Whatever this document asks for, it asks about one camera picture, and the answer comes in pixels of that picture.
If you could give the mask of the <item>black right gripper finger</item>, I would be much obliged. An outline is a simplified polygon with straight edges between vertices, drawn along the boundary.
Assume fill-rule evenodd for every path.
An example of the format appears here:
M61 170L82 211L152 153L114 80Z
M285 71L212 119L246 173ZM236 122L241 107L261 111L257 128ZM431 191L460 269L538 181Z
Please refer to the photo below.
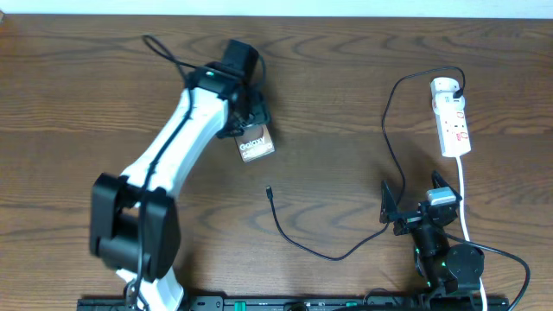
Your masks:
M436 170L432 172L431 180L432 180L434 189L448 187L451 190L451 192L454 194L456 200L461 201L461 195L452 186L450 186Z
M381 209L379 221L387 224L397 218L397 204L386 181L381 181Z

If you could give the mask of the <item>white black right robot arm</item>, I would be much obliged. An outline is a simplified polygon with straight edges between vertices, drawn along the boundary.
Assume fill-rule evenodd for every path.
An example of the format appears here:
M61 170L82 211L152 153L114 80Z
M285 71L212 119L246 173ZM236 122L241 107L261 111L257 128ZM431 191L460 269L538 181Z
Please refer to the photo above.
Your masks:
M379 221L393 224L396 236L410 235L415 245L415 262L432 291L439 295L464 295L480 291L485 256L466 244L450 245L444 227L457 219L461 196L439 173L431 175L433 188L413 211L398 210L386 182L381 183Z

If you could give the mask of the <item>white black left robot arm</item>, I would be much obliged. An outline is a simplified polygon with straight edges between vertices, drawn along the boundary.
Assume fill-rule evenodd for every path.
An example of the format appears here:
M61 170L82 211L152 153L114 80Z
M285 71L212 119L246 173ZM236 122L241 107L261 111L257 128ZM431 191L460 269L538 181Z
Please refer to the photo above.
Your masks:
M178 105L151 145L121 175L92 186L90 252L124 279L122 299L104 310L176 310L185 290L173 263L181 244L177 200L192 167L214 138L266 125L262 83L251 81L263 57L231 40L220 61L191 66Z

